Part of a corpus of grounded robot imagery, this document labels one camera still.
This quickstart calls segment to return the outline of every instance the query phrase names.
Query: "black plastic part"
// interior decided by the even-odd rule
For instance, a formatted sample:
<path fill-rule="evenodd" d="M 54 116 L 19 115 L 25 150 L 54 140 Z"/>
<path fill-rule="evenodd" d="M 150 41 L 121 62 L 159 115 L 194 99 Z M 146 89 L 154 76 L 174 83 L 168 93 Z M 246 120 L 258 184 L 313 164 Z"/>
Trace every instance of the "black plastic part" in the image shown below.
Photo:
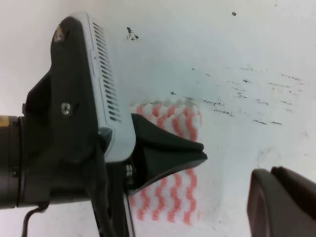
<path fill-rule="evenodd" d="M 83 160 L 98 142 L 98 123 L 82 25 L 72 17 L 60 27 L 63 42 L 52 42 L 52 66 L 29 92 L 22 127 L 19 206 L 88 198 Z M 61 111 L 71 105 L 71 114 Z"/>
<path fill-rule="evenodd" d="M 0 208 L 15 207 L 19 194 L 20 126 L 18 117 L 0 117 Z"/>
<path fill-rule="evenodd" d="M 120 237 L 127 237 L 128 230 L 126 224 L 126 214 L 123 201 L 125 192 L 126 171 L 123 163 L 110 163 L 107 165 L 109 176 L 109 195 L 110 195 L 110 213 L 113 222 L 113 228 Z"/>
<path fill-rule="evenodd" d="M 252 237 L 314 237 L 316 222 L 266 170 L 252 172 L 247 213 Z"/>
<path fill-rule="evenodd" d="M 108 176 L 104 161 L 104 152 L 97 148 L 94 159 L 84 162 L 86 190 L 91 199 L 95 219 L 101 237 L 115 237 L 116 233 L 109 216 Z"/>
<path fill-rule="evenodd" d="M 169 133 L 141 115 L 132 114 L 136 147 L 131 161 L 134 165 L 130 193 L 178 171 L 194 168 L 207 160 L 201 143 Z"/>

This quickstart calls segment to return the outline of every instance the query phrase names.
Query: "white towel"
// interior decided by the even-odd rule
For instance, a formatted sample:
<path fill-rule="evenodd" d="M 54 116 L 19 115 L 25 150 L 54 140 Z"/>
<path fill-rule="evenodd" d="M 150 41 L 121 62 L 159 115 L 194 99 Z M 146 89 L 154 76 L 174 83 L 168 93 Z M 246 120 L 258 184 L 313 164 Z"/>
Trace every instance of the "white towel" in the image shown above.
<path fill-rule="evenodd" d="M 131 105 L 132 113 L 142 114 L 152 123 L 180 137 L 198 141 L 201 113 L 191 100 Z M 159 180 L 130 197 L 133 218 L 139 221 L 167 221 L 192 225 L 198 219 L 194 169 Z"/>

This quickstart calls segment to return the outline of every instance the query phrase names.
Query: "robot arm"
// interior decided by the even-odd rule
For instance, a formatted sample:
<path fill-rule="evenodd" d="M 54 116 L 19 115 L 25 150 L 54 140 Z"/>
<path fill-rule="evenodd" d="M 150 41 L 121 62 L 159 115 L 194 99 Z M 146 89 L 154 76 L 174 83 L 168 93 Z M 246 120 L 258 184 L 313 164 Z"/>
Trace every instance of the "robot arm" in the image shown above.
<path fill-rule="evenodd" d="M 64 19 L 49 72 L 23 117 L 0 118 L 0 207 L 91 200 L 100 236 L 135 236 L 128 195 L 207 159 L 203 145 L 132 115 L 120 90 L 110 37 L 95 19 Z"/>

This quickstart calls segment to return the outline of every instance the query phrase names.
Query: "black mark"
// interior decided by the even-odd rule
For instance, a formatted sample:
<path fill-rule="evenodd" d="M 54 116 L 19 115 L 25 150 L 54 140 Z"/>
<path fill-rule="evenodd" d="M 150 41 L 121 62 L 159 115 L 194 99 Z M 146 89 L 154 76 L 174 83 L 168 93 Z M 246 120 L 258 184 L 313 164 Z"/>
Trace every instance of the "black mark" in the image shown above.
<path fill-rule="evenodd" d="M 229 80 L 228 80 L 227 82 L 230 82 L 230 83 L 235 84 L 235 85 L 239 85 L 239 83 L 234 82 L 234 81 L 229 81 Z"/>
<path fill-rule="evenodd" d="M 272 122 L 270 122 L 270 123 L 277 124 L 277 125 L 282 125 L 282 123 L 280 123 L 280 122 L 274 122 L 274 121 L 272 121 Z"/>
<path fill-rule="evenodd" d="M 261 122 L 261 121 L 258 121 L 258 120 L 254 120 L 255 122 L 258 122 L 258 123 L 261 123 L 261 124 L 264 124 L 264 125 L 267 125 L 265 122 Z"/>
<path fill-rule="evenodd" d="M 128 36 L 126 36 L 127 40 L 131 40 L 131 41 L 140 40 L 139 36 L 136 35 L 130 27 L 127 27 L 127 31 L 128 31 Z"/>
<path fill-rule="evenodd" d="M 281 76 L 285 77 L 285 78 L 294 79 L 294 80 L 297 80 L 297 81 L 302 81 L 302 79 L 300 79 L 300 78 L 291 77 L 291 76 L 288 76 L 288 75 L 285 75 L 285 74 L 281 74 Z"/>
<path fill-rule="evenodd" d="M 213 106 L 216 106 L 216 105 L 219 105 L 219 106 L 224 106 L 225 104 L 222 104 L 220 102 L 211 102 L 211 101 L 208 101 L 208 100 L 203 100 L 204 103 L 207 103 L 209 105 L 213 105 Z"/>
<path fill-rule="evenodd" d="M 291 90 L 289 91 L 289 93 L 292 94 L 292 95 L 297 95 L 297 94 L 293 93 Z"/>
<path fill-rule="evenodd" d="M 161 103 L 161 101 L 154 101 L 154 102 L 151 102 L 150 104 L 151 105 L 157 105 L 157 104 L 160 104 Z"/>
<path fill-rule="evenodd" d="M 288 86 L 288 85 L 280 85 L 280 84 L 275 84 L 275 83 L 269 83 L 269 85 L 275 85 L 275 86 L 290 88 L 290 86 Z"/>
<path fill-rule="evenodd" d="M 245 70 L 245 71 L 254 71 L 253 68 L 240 68 L 242 70 Z"/>
<path fill-rule="evenodd" d="M 229 115 L 231 117 L 233 117 L 233 115 L 229 112 L 226 112 L 226 111 L 222 111 L 222 110 L 214 110 L 215 112 L 220 112 L 220 113 L 223 113 L 223 114 L 226 114 L 226 115 Z"/>
<path fill-rule="evenodd" d="M 269 105 L 269 103 L 256 99 L 258 104 Z"/>
<path fill-rule="evenodd" d="M 288 103 L 288 102 L 286 102 L 286 101 L 280 101 L 281 103 L 285 103 L 285 104 L 287 104 L 287 105 L 292 105 L 291 103 Z"/>
<path fill-rule="evenodd" d="M 232 89 L 245 92 L 244 89 L 238 89 L 238 88 L 236 88 L 236 87 L 232 87 Z"/>

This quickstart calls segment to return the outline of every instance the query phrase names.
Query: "metal bolt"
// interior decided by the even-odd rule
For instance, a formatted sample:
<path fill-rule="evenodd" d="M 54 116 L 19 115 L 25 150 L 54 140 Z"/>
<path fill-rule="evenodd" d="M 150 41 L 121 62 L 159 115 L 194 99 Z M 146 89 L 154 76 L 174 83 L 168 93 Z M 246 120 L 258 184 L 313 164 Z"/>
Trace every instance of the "metal bolt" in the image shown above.
<path fill-rule="evenodd" d="M 133 167 L 131 164 L 126 165 L 126 176 L 129 178 L 133 175 Z"/>
<path fill-rule="evenodd" d="M 63 42 L 64 40 L 65 35 L 63 33 L 63 28 L 61 28 L 61 26 L 58 25 L 54 34 L 54 42 Z"/>
<path fill-rule="evenodd" d="M 71 105 L 69 103 L 62 103 L 61 112 L 63 113 L 63 115 L 69 116 L 71 114 Z"/>

